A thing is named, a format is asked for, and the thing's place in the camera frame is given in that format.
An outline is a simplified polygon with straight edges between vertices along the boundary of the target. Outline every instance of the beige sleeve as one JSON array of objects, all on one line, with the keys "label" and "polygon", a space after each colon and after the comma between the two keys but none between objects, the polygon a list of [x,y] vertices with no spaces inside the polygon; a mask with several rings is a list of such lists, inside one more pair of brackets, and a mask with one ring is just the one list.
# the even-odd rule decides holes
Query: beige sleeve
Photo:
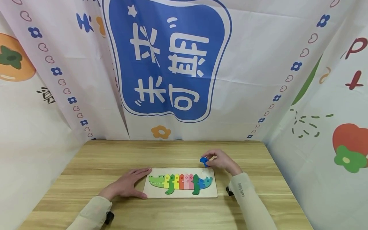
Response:
[{"label": "beige sleeve", "polygon": [[232,177],[229,189],[234,193],[243,212],[248,230],[277,230],[271,215],[255,192],[246,173]]},{"label": "beige sleeve", "polygon": [[100,230],[112,203],[104,197],[93,197],[67,230]]}]

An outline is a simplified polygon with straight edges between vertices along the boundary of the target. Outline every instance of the white star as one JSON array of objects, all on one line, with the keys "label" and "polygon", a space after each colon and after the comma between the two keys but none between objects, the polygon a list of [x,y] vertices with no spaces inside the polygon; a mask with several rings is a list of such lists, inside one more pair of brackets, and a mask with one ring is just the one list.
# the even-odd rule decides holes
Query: white star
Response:
[{"label": "white star", "polygon": [[132,15],[133,17],[137,15],[134,4],[132,6],[128,6],[128,15]]}]

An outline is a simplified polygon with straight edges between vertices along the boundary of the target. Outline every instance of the pink puzzle piece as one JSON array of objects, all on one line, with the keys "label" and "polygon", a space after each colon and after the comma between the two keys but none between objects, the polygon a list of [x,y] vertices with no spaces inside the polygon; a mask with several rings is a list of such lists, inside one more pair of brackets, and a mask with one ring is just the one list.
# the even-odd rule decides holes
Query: pink puzzle piece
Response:
[{"label": "pink puzzle piece", "polygon": [[184,175],[184,190],[188,190],[189,189],[189,175],[185,174]]},{"label": "pink puzzle piece", "polygon": [[194,190],[193,174],[189,175],[189,190]]}]

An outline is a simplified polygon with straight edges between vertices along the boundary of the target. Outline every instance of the green crocodile leg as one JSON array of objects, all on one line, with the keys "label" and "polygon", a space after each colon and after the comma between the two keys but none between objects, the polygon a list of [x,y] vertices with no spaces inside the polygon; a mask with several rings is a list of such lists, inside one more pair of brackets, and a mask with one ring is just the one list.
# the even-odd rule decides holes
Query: green crocodile leg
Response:
[{"label": "green crocodile leg", "polygon": [[170,195],[174,192],[174,179],[175,179],[175,176],[171,175],[169,178],[169,189],[165,192],[166,195]]},{"label": "green crocodile leg", "polygon": [[192,192],[193,195],[199,194],[199,177],[197,174],[193,176],[193,184],[194,184],[194,191]]}]

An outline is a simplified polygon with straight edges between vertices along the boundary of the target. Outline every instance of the white chinese characters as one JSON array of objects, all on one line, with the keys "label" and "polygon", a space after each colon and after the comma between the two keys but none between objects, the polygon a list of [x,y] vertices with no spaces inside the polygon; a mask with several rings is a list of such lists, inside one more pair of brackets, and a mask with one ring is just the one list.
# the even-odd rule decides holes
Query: white chinese characters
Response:
[{"label": "white chinese characters", "polygon": [[[142,79],[138,79],[138,88],[134,88],[135,91],[139,92],[139,99],[140,101],[145,101],[145,93],[148,93],[149,95],[149,102],[150,103],[155,103],[155,96],[163,103],[165,102],[165,98],[162,96],[163,93],[166,93],[166,89],[160,89],[160,85],[162,83],[162,77],[159,76],[156,83],[155,83],[155,87],[153,86],[153,78],[150,76],[148,78],[148,89],[145,89],[143,87],[143,80]],[[194,99],[192,100],[191,98],[187,97],[187,96],[178,96],[176,98],[173,97],[173,93],[186,93],[186,94],[190,94],[194,97]],[[171,106],[174,108],[177,108],[179,110],[183,110],[183,111],[187,111],[190,110],[192,108],[193,102],[198,102],[199,101],[199,93],[194,92],[192,90],[188,90],[188,89],[183,89],[183,88],[174,88],[172,84],[169,84],[169,98],[170,98],[170,102],[171,102]],[[180,106],[179,102],[181,100],[184,100],[187,102],[186,106]]]},{"label": "white chinese characters", "polygon": [[[182,40],[180,47],[176,46],[176,40]],[[187,48],[187,42],[192,41],[191,48]],[[172,61],[172,65],[169,67],[169,70],[176,74],[186,74],[191,75],[191,77],[202,77],[204,74],[201,70],[198,70],[197,67],[202,65],[205,62],[205,57],[207,55],[207,51],[198,50],[196,42],[208,43],[209,39],[201,36],[195,36],[185,33],[173,33],[170,36],[170,47],[169,51],[177,54],[189,54],[193,55],[193,57],[178,57],[176,54],[170,55],[169,60]]]},{"label": "white chinese characters", "polygon": [[[150,38],[148,38],[145,26],[144,27],[140,26],[139,30],[146,39],[139,39],[138,24],[133,23],[133,38],[130,39],[130,43],[134,45],[135,59],[141,60],[141,57],[145,59],[151,56],[152,63],[157,63],[157,65],[160,67],[160,64],[158,63],[157,58],[155,56],[155,53],[160,54],[160,49],[153,47],[157,37],[157,30],[152,28]],[[141,54],[141,46],[149,47],[150,51],[149,52],[146,51],[143,54]]]}]

